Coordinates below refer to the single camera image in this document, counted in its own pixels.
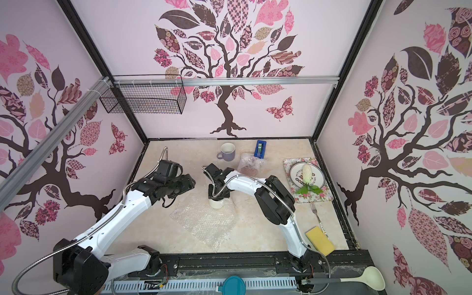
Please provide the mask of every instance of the white plate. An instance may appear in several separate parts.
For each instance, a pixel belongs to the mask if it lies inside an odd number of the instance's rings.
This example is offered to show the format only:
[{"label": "white plate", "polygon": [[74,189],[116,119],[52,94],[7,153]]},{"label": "white plate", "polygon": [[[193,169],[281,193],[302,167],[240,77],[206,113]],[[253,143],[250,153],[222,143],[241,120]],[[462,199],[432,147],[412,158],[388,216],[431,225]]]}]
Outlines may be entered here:
[{"label": "white plate", "polygon": [[292,179],[293,183],[297,187],[302,187],[303,186],[302,174],[303,174],[303,166],[305,164],[310,165],[311,168],[312,168],[313,179],[312,179],[311,183],[309,183],[309,184],[310,185],[316,185],[317,187],[322,188],[325,185],[325,177],[324,177],[323,172],[320,170],[320,168],[316,167],[315,165],[313,165],[311,163],[307,163],[307,162],[296,163],[295,165],[293,165],[290,168],[290,178]]}]

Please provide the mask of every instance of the wall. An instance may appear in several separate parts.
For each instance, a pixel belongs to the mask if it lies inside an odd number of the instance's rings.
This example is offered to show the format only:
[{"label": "wall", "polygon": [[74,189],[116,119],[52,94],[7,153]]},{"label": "wall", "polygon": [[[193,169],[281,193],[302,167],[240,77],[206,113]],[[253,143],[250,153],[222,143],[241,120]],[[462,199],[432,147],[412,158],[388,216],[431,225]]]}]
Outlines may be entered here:
[{"label": "wall", "polygon": [[470,1],[386,1],[319,139],[391,295],[471,292],[471,23]]},{"label": "wall", "polygon": [[[0,173],[6,178],[100,73],[54,0],[4,1],[0,11]],[[0,293],[14,277],[90,227],[117,203],[142,144],[123,114],[94,104],[0,213]],[[62,289],[52,260],[27,293]]]},{"label": "wall", "polygon": [[[229,78],[337,76],[370,1],[73,2],[114,75]],[[183,115],[136,117],[148,137],[311,136],[330,89],[189,87]]]}]

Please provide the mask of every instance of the black wire basket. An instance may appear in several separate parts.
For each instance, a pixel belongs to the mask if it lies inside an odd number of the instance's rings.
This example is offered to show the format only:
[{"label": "black wire basket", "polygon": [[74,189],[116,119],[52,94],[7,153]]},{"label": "black wire basket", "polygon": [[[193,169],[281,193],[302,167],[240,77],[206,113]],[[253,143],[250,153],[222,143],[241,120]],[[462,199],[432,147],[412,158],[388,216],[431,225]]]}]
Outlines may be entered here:
[{"label": "black wire basket", "polygon": [[[126,77],[140,76],[140,79]],[[187,96],[181,75],[121,75],[100,101],[108,113],[124,113],[128,106],[132,113],[182,114]]]}]

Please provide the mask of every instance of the fork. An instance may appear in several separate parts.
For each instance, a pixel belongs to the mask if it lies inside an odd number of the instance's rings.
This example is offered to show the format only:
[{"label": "fork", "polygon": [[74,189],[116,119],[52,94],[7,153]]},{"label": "fork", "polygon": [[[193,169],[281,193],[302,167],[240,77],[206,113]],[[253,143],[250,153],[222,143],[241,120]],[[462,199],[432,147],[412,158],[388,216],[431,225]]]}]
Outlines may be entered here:
[{"label": "fork", "polygon": [[328,237],[328,234],[326,233],[326,230],[324,229],[324,226],[323,226],[323,224],[321,223],[320,218],[318,217],[318,211],[316,211],[315,203],[313,203],[313,202],[310,203],[310,207],[312,208],[313,214],[315,214],[316,218],[318,219],[318,222],[319,222],[319,224],[320,224],[321,230],[323,231],[323,233],[325,234],[325,236]]}]

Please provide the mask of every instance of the yellow sponge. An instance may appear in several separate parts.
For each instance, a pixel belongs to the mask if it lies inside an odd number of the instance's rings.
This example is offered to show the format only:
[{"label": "yellow sponge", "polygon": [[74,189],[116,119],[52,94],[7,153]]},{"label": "yellow sponge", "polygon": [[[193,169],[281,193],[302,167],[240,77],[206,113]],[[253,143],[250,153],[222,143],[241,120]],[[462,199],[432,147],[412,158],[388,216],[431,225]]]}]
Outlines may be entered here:
[{"label": "yellow sponge", "polygon": [[305,233],[306,237],[315,246],[316,250],[327,256],[335,250],[333,243],[324,235],[319,227],[314,227]]}]

